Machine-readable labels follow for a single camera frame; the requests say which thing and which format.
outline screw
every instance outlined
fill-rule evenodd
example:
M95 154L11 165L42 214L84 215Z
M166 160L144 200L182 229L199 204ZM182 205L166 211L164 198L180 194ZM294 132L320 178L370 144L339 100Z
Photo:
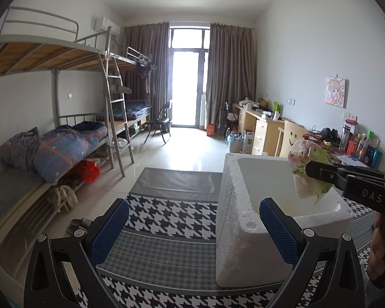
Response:
M347 241L352 240L352 237L351 237L349 234L347 234L347 233L342 234L342 238L343 238L344 240L347 240Z
M37 236L37 241L43 242L46 238L47 236L45 234L40 234L39 236Z
M83 236L84 234L85 234L85 230L84 229L77 229L75 232L74 232L74 236L75 237L81 237L81 236Z
M312 229L304 229L304 234L305 236L308 236L308 237L313 237L315 235L314 231Z

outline curtain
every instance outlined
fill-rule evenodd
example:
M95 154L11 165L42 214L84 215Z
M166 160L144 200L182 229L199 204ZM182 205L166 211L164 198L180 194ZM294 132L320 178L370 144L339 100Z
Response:
M158 115L161 107L168 101L168 69L169 69L169 23L147 24L132 26L124 32L127 46L151 57L156 68L150 73L151 117ZM140 78L135 71L126 72L123 83L132 90L127 99L148 99L145 79Z
M206 125L217 124L219 110L246 96L255 100L255 58L250 28L211 24L208 50Z

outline anime poster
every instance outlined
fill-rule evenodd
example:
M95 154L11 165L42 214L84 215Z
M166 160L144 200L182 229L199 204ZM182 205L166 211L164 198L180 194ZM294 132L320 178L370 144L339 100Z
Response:
M325 103L344 107L345 79L326 78Z

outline plaid blanket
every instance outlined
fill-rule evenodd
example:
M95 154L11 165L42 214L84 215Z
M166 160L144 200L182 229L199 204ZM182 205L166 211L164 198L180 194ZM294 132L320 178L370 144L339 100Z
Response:
M37 171L55 184L66 172L92 153L107 135L101 123L84 121L62 125L39 136L38 128L16 134L0 147L0 161L27 171Z

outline red plastic bag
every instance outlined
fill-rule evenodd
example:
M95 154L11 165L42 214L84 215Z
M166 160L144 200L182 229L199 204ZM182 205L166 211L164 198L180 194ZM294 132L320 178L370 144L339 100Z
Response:
M208 124L207 125L207 136L208 137L212 137L212 136L214 136L214 133L215 133L215 126L214 126L214 124Z
M100 175L100 168L93 161L83 160L71 169L70 173L74 178L83 182L94 182Z

